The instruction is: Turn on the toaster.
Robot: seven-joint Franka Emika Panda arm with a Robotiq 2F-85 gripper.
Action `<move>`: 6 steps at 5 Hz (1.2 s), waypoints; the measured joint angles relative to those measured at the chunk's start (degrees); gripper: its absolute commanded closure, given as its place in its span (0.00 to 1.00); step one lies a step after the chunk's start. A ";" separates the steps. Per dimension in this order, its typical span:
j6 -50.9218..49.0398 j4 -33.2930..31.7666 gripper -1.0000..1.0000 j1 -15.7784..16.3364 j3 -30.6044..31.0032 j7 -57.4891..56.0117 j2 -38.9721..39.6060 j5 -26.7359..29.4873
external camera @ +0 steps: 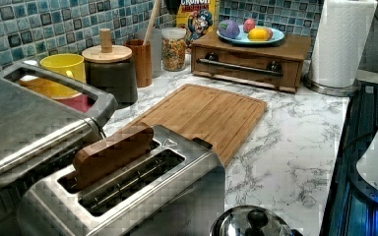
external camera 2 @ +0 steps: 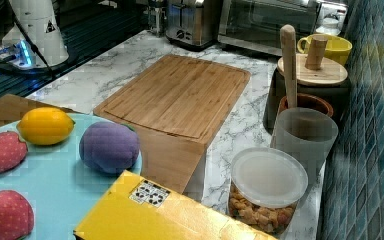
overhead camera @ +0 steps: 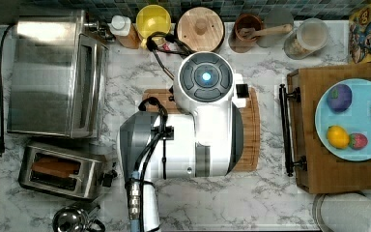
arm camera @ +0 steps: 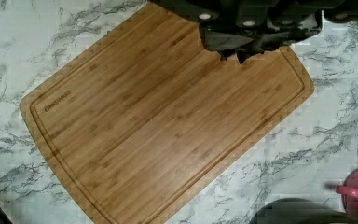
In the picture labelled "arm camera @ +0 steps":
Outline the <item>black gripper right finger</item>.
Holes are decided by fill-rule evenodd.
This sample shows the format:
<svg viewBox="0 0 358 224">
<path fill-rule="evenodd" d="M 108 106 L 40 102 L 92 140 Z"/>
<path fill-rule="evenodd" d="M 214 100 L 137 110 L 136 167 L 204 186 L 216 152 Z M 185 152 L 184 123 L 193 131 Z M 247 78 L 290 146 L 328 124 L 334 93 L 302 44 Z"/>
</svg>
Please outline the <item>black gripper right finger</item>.
<svg viewBox="0 0 358 224">
<path fill-rule="evenodd" d="M 270 28 L 271 22 L 267 23 L 267 30 L 245 45 L 237 48 L 239 63 L 244 63 L 256 54 L 263 54 L 265 51 L 274 51 L 279 47 L 290 46 L 303 41 L 322 30 L 322 11 L 316 10 L 303 20 L 300 24 L 288 28 L 280 28 L 278 31 Z"/>
</svg>

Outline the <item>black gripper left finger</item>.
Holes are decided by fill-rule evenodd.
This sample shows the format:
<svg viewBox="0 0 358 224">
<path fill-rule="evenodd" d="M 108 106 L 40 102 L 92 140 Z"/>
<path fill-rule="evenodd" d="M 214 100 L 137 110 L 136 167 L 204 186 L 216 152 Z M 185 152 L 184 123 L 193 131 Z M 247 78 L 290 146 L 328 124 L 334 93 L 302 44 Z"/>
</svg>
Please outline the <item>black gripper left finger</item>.
<svg viewBox="0 0 358 224">
<path fill-rule="evenodd" d="M 200 23 L 199 32 L 203 47 L 217 52 L 221 61 L 233 55 L 239 61 L 246 61 L 263 52 L 257 28 L 243 28 L 230 21 L 216 19 Z"/>
</svg>

